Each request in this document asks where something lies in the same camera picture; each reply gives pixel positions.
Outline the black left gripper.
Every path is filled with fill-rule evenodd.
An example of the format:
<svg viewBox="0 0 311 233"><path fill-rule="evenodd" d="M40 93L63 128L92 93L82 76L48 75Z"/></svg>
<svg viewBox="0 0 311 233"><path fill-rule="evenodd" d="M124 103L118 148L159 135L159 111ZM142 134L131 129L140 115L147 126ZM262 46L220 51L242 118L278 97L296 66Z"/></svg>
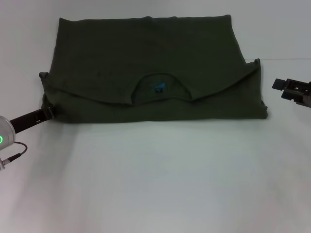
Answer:
<svg viewBox="0 0 311 233"><path fill-rule="evenodd" d="M43 107L42 109L30 112L23 116L10 120L15 133L20 133L37 124L54 118L53 107Z"/></svg>

